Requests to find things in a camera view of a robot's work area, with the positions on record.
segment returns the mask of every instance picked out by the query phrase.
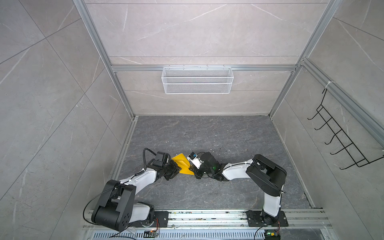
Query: black wire rack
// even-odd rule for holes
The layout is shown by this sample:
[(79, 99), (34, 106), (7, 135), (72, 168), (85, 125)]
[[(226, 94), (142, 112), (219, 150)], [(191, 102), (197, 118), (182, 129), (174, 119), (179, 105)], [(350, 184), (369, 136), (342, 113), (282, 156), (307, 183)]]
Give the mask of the black wire rack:
[[(326, 94), (326, 93), (327, 93), (327, 89), (324, 89), (323, 92), (322, 92), (322, 94), (324, 94), (324, 95), (323, 95), (323, 99), (321, 100), (320, 105), (316, 108), (316, 112), (317, 112), (317, 113), (316, 113), (312, 118), (308, 118), (308, 120), (312, 120), (312, 119), (313, 119), (314, 117), (316, 117), (317, 115), (321, 116), (321, 118), (324, 120), (325, 123), (324, 123), (320, 128), (318, 128), (318, 129), (315, 128), (315, 130), (320, 130), (322, 127), (324, 127), (325, 125), (327, 125), (327, 126), (330, 128), (330, 130), (333, 132), (333, 137), (331, 138), (331, 140), (329, 141), (329, 143), (326, 143), (326, 142), (325, 142), (325, 144), (326, 144), (326, 145), (329, 145), (329, 144), (333, 141), (333, 139), (336, 137), (337, 140), (340, 142), (340, 144), (343, 146), (343, 148), (340, 149), (339, 151), (337, 151), (336, 153), (331, 153), (331, 152), (330, 152), (330, 154), (331, 154), (331, 155), (335, 155), (335, 154), (338, 154), (339, 152), (345, 150), (345, 151), (348, 153), (348, 155), (352, 158), (352, 160), (353, 160), (353, 162), (354, 162), (353, 164), (351, 164), (351, 165), (349, 165), (348, 167), (345, 167), (345, 168), (341, 168), (341, 167), (339, 167), (339, 168), (340, 168), (341, 170), (344, 170), (344, 169), (350, 168), (350, 167), (352, 167), (352, 166), (354, 166), (354, 165), (356, 165), (356, 166), (358, 166), (358, 167), (362, 167), (362, 166), (365, 166), (365, 165), (367, 165), (367, 164), (373, 163), (373, 162), (375, 162), (375, 161), (377, 161), (377, 160), (380, 160), (380, 159), (384, 158), (384, 155), (383, 155), (382, 157), (380, 157), (380, 158), (378, 158), (378, 159), (375, 159), (375, 160), (373, 160), (373, 161), (369, 161), (369, 160), (364, 156), (364, 154), (363, 154), (363, 153), (360, 151), (360, 149), (355, 145), (355, 143), (352, 141), (352, 139), (350, 139), (350, 137), (348, 136), (348, 134), (346, 134), (346, 132), (344, 132), (344, 130), (343, 130), (343, 129), (341, 128), (341, 126), (339, 125), (339, 123), (332, 117), (332, 115), (331, 115), (331, 114), (327, 111), (327, 109), (323, 106), (323, 101), (324, 101), (324, 97), (325, 97), (325, 94)], [(320, 113), (321, 110), (324, 110), (324, 111), (330, 116), (330, 118), (329, 118), (328, 120), (326, 120), (326, 119), (324, 118), (324, 116)], [(331, 126), (329, 125), (329, 121), (331, 121), (331, 120), (333, 120), (333, 122), (336, 123), (336, 125), (340, 128), (340, 130), (338, 130), (338, 131), (334, 131), (334, 130), (331, 128)], [(350, 144), (348, 144), (348, 145), (344, 145), (343, 142), (340, 140), (338, 134), (342, 134), (342, 133), (344, 133), (345, 136), (347, 136), (347, 138), (348, 138), (349, 141), (351, 142)], [(354, 146), (354, 147), (357, 149), (357, 151), (359, 151), (359, 153), (361, 154), (361, 157), (362, 157), (361, 160), (356, 161), (356, 160), (352, 157), (351, 153), (348, 151), (348, 147), (350, 147), (350, 146)]]

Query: white wire basket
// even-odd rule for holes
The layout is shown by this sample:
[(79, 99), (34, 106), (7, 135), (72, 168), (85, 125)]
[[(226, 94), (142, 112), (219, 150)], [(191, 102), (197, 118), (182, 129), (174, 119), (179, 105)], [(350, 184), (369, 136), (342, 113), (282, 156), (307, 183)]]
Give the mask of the white wire basket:
[(166, 94), (229, 93), (230, 67), (166, 67), (161, 75)]

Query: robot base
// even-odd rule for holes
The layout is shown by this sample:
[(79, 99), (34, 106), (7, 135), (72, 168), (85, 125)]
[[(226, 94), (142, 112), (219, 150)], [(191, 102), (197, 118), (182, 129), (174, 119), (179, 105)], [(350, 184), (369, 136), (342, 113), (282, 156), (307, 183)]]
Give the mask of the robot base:
[[(264, 223), (263, 223), (263, 219), (262, 219), (262, 211), (252, 211), (252, 210), (248, 210), (245, 212), (247, 214), (247, 217), (248, 217), (248, 225), (250, 227), (262, 227), (262, 226), (266, 226)], [(280, 226), (281, 227), (288, 227), (288, 221), (287, 221), (287, 218), (285, 217), (285, 213), (283, 211), (280, 211), (279, 212), (279, 215), (278, 215), (278, 218), (277, 218), (277, 221), (280, 222)], [(278, 222), (275, 222), (275, 223), (272, 223), (272, 224), (268, 224), (268, 225), (271, 225), (272, 227), (278, 227), (279, 226), (279, 223)]]
[[(166, 212), (166, 211), (155, 211), (155, 214), (154, 214), (155, 220), (152, 222), (151, 225), (146, 227), (156, 227), (156, 218), (159, 220), (159, 227), (167, 227), (168, 215), (169, 215), (169, 212)], [(141, 221), (136, 221), (132, 223), (131, 227), (143, 227), (143, 225), (141, 224)]]

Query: vent grille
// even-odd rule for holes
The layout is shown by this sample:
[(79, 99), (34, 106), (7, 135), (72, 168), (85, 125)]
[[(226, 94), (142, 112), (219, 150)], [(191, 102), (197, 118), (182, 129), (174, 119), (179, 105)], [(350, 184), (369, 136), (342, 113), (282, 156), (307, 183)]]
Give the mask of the vent grille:
[[(123, 232), (120, 234), (122, 236), (114, 237), (114, 239), (127, 239), (131, 237), (137, 240), (149, 240), (153, 239), (148, 234), (144, 233), (145, 230), (137, 230), (136, 234)], [(228, 230), (173, 230), (173, 229), (164, 229), (160, 230), (160, 234), (155, 240), (203, 240), (203, 239), (225, 239), (225, 240), (248, 240), (253, 239), (256, 229), (228, 229)], [(255, 239), (264, 239), (264, 230), (259, 230), (256, 234)], [(110, 236), (116, 234), (116, 231), (113, 230), (97, 230), (94, 233), (92, 240), (106, 240)]]

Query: yellow cloth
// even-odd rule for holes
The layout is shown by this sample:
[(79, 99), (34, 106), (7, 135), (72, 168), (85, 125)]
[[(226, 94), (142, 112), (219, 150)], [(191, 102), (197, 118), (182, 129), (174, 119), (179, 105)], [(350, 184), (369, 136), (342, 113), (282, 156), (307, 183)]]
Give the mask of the yellow cloth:
[(180, 173), (194, 175), (193, 172), (188, 169), (190, 164), (184, 154), (180, 153), (179, 155), (173, 157), (172, 160), (175, 161), (179, 167), (181, 167)]

